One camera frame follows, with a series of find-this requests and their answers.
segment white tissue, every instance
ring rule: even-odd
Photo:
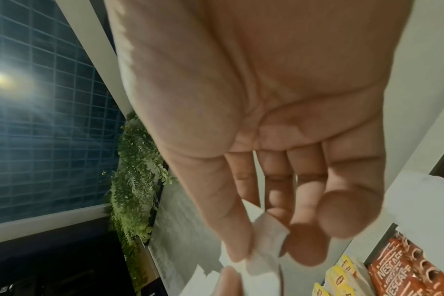
[[[261,208],[245,200],[243,204],[253,222],[253,253],[250,258],[234,263],[222,243],[219,261],[223,266],[234,267],[241,274],[244,296],[279,296],[282,294],[279,253],[289,230]],[[218,277],[217,272],[211,272],[206,277],[198,266],[180,296],[209,296],[214,291]]]

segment hand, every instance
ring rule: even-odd
[[[222,269],[212,296],[243,296],[242,278],[233,267]]]
[[[412,1],[106,4],[134,110],[232,260],[251,250],[253,151],[298,262],[376,219],[383,92]]]

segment finger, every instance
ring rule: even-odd
[[[298,178],[295,212],[284,248],[297,262],[314,266],[326,260],[330,237],[319,227],[316,209],[323,196],[327,168],[319,144],[287,151]]]
[[[366,122],[381,110],[386,82],[340,96],[306,99],[269,113],[260,125],[261,148],[285,151],[319,143]]]
[[[225,158],[232,170],[233,179],[240,197],[260,207],[258,177],[256,176],[253,153],[227,153]]]
[[[357,235],[379,215],[384,196],[383,117],[323,143],[328,165],[318,221],[333,237]]]
[[[213,296],[243,296],[242,278],[233,267],[222,269]]]
[[[226,244],[232,261],[247,257],[251,251],[253,227],[225,157],[189,158],[165,150],[162,154],[206,224]]]
[[[257,151],[265,176],[266,211],[288,226],[295,206],[294,176],[285,152]]]

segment hanging plant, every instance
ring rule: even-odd
[[[146,242],[150,238],[150,213],[157,206],[158,181],[171,184],[175,178],[163,166],[152,137],[133,112],[122,127],[118,143],[120,162],[111,177],[110,207],[114,225],[119,225],[126,240],[133,244],[138,236]]]

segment palm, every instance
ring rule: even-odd
[[[256,150],[286,250],[316,264],[380,211],[383,91],[410,1],[273,3],[107,6],[128,96],[233,258],[249,251]]]

